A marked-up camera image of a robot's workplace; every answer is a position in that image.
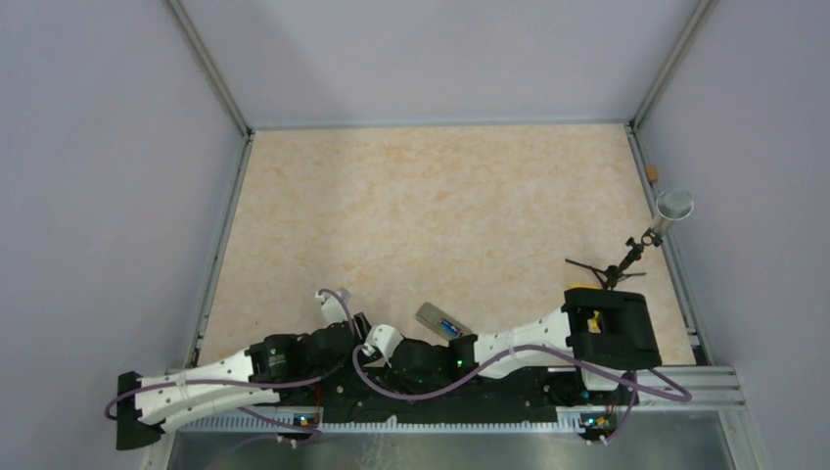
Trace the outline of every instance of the beige countertop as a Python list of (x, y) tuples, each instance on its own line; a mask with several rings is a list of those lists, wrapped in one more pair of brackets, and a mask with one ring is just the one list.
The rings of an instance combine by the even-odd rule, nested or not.
[[(404, 336), (431, 302), (474, 332), (557, 308), (650, 220), (620, 124), (258, 132), (200, 363), (325, 326), (314, 292)], [(663, 254), (618, 290), (646, 296), (666, 364), (694, 359)]]

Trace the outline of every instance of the white wall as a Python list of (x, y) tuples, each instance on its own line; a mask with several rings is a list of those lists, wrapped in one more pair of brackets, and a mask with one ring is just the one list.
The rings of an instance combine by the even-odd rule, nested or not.
[(135, 468), (103, 405), (180, 361), (241, 138), (160, 1), (0, 6), (0, 459)]
[(643, 130), (710, 348), (774, 468), (825, 468), (830, 380), (830, 3), (720, 2)]
[(254, 127), (627, 119), (696, 0), (185, 0)]

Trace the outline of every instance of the metal corner post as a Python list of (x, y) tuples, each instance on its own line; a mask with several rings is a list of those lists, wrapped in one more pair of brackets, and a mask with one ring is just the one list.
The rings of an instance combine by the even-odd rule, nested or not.
[(252, 133), (251, 127), (245, 121), (242, 111), (239, 109), (239, 106), (234, 100), (233, 95), (231, 94), (228, 85), (225, 83), (224, 78), (222, 78), (221, 73), (219, 73), (219, 69), (213, 61), (213, 58), (210, 56), (210, 52), (205, 46), (205, 42), (202, 40), (199, 32), (190, 20), (190, 16), (184, 9), (181, 1), (162, 0), (162, 2), (173, 16), (176, 25), (181, 30), (182, 35), (184, 36), (191, 51), (193, 51), (197, 62), (205, 72), (207, 81), (210, 83), (210, 87), (216, 94), (216, 98), (222, 104), (222, 107), (225, 109), (228, 116), (233, 119), (240, 134), (242, 134), (243, 137), (248, 138)]
[(660, 72), (658, 72), (657, 77), (651, 87), (649, 87), (645, 99), (642, 101), (639, 108), (637, 108), (637, 112), (631, 119), (630, 125), (634, 131), (639, 130), (649, 113), (651, 113), (652, 108), (655, 103), (657, 103), (657, 100), (660, 98), (663, 90), (665, 90), (666, 86), (669, 84), (671, 76), (674, 74), (677, 66), (686, 55), (686, 52), (688, 52), (689, 46), (695, 36), (697, 36), (701, 26), (703, 26), (706, 18), (709, 17), (709, 14), (715, 8), (716, 4), (717, 0), (698, 0), (695, 10), (692, 12), (691, 17), (689, 17), (689, 20), (686, 22), (686, 26), (677, 38), (677, 42), (674, 43), (674, 47), (671, 48), (671, 52), (669, 52), (669, 56), (666, 57), (666, 61), (660, 68)]
[(236, 207), (239, 203), (239, 197), (242, 193), (242, 183), (245, 179), (245, 172), (248, 169), (248, 160), (251, 157), (251, 149), (254, 147), (254, 134), (250, 134), (245, 140), (245, 146), (242, 149), (242, 156), (239, 160), (236, 174), (233, 178), (233, 183), (230, 190), (230, 197), (227, 199), (227, 204), (224, 207), (224, 216), (222, 217), (222, 226), (219, 232), (219, 239), (216, 242), (216, 249), (213, 252), (213, 258), (210, 263), (210, 271), (206, 280), (205, 290), (199, 302), (199, 318), (194, 335), (190, 338), (188, 343), (187, 353), (185, 355), (185, 363), (183, 367), (195, 367), (199, 360), (199, 352), (202, 349), (202, 340), (205, 337), (205, 331), (208, 329), (208, 318), (210, 317), (210, 309), (213, 307), (213, 296), (216, 294), (216, 286), (219, 283), (219, 273), (222, 270), (222, 262), (225, 258), (225, 249), (228, 246), (228, 239), (231, 235), (231, 226), (233, 225), (234, 215), (236, 214)]

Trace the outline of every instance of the robotic arm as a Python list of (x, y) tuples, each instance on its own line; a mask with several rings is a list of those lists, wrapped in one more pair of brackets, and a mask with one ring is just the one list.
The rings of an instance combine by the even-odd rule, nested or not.
[[(495, 402), (505, 402), (507, 407), (511, 406), (509, 399), (520, 403), (532, 399), (549, 412), (528, 415), (522, 406), (518, 411), (502, 410), (500, 417), (494, 418), (532, 422), (548, 420), (551, 413), (555, 416), (556, 406), (545, 404), (550, 402), (550, 394), (567, 396), (576, 389), (577, 395), (571, 396), (578, 398), (566, 399), (571, 405), (582, 404), (588, 400), (585, 397), (598, 402), (619, 401), (614, 394), (628, 394), (618, 390), (617, 381), (585, 370), (574, 376), (574, 367), (562, 358), (539, 351), (513, 352), (516, 347), (543, 346), (601, 366), (618, 377), (625, 371), (661, 365), (645, 299), (639, 294), (571, 289), (565, 293), (564, 305), (532, 323), (499, 333), (463, 335), (451, 340), (448, 346), (404, 338), (390, 325), (372, 327), (363, 313), (351, 318), (346, 307), (346, 290), (324, 290), (318, 293), (317, 299), (329, 325), (311, 334), (271, 335), (222, 360), (174, 374), (159, 377), (141, 377), (135, 372), (121, 374), (119, 397), (113, 400), (117, 402), (116, 448), (147, 446), (161, 434), (187, 422), (240, 406), (314, 405), (311, 385), (318, 389), (317, 393), (336, 386), (338, 391), (328, 396), (334, 395), (339, 401), (328, 402), (343, 410), (355, 409), (349, 405), (351, 401), (375, 400), (379, 408), (366, 419), (377, 419), (378, 411), (399, 414), (400, 410), (393, 408), (401, 402), (378, 399), (376, 393), (355, 380), (355, 369), (344, 367), (355, 347), (363, 349), (358, 367), (382, 358), (385, 364), (374, 368), (376, 380), (381, 380), (387, 388), (391, 386), (407, 393), (433, 391), (456, 383), (497, 354), (511, 352), (479, 371), (478, 380), (447, 394), (445, 397), (451, 405), (441, 409), (441, 419), (450, 421), (441, 422), (452, 419), (465, 422), (470, 418), (463, 409), (459, 411), (463, 408), (459, 406), (459, 398), (475, 401), (499, 396), (502, 399)], [(559, 380), (557, 376), (568, 379)], [(344, 387), (340, 384), (347, 385), (346, 393), (342, 393)], [(556, 390), (551, 391), (550, 384)], [(426, 422), (431, 422), (429, 410), (422, 414)], [(329, 412), (327, 407), (328, 422), (354, 419), (360, 417), (339, 409)], [(416, 415), (413, 419), (417, 421), (419, 417)]]

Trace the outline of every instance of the small orange object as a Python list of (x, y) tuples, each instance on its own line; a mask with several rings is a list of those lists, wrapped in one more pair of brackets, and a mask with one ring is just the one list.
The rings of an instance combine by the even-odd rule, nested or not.
[(654, 184), (658, 179), (660, 179), (656, 166), (647, 164), (644, 169), (646, 170), (646, 180), (648, 180), (649, 183)]

